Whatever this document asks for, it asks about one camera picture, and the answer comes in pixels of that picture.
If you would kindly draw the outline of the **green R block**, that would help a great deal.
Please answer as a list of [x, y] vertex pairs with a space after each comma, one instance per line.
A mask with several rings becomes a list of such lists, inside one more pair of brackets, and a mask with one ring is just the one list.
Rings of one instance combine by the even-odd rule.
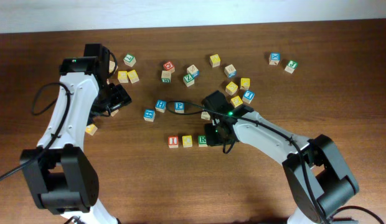
[[199, 147], [207, 147], [207, 138], [205, 135], [198, 136], [198, 145]]

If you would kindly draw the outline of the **red I block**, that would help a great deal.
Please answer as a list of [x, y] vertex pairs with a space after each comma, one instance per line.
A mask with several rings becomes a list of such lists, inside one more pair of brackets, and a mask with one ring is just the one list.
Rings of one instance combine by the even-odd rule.
[[179, 138], [177, 136], [168, 137], [168, 146], [169, 148], [178, 148], [179, 147]]

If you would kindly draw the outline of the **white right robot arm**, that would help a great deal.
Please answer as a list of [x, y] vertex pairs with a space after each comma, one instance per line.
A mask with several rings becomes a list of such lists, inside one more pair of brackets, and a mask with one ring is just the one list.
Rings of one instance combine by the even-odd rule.
[[334, 141], [293, 134], [247, 105], [234, 107], [215, 91], [202, 100], [211, 123], [204, 126], [208, 146], [228, 154], [235, 143], [252, 146], [282, 165], [298, 206], [289, 223], [327, 223], [359, 192], [359, 184]]

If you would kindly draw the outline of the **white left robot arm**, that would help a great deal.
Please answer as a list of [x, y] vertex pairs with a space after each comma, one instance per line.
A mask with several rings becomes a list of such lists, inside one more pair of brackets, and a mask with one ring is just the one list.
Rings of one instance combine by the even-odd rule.
[[37, 208], [76, 223], [119, 223], [100, 202], [96, 171], [83, 152], [86, 127], [97, 116], [131, 103], [121, 85], [108, 83], [115, 56], [102, 44], [86, 44], [82, 57], [59, 67], [59, 94], [49, 125], [20, 163]]

